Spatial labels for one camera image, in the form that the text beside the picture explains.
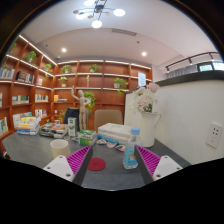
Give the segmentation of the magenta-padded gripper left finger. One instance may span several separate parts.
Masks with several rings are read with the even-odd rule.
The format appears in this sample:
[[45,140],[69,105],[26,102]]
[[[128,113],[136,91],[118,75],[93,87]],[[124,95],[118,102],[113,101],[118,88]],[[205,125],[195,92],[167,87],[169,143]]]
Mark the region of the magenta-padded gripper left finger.
[[88,145],[69,156],[57,156],[44,167],[44,170],[76,185],[81,185],[92,155],[93,148],[91,145]]

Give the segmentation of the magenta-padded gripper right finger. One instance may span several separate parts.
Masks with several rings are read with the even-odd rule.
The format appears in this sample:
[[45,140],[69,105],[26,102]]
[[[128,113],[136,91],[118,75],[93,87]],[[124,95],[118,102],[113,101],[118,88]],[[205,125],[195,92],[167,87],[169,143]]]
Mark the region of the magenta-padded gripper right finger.
[[149,184],[182,169],[168,155],[159,156],[149,149],[136,145],[134,155],[145,184]]

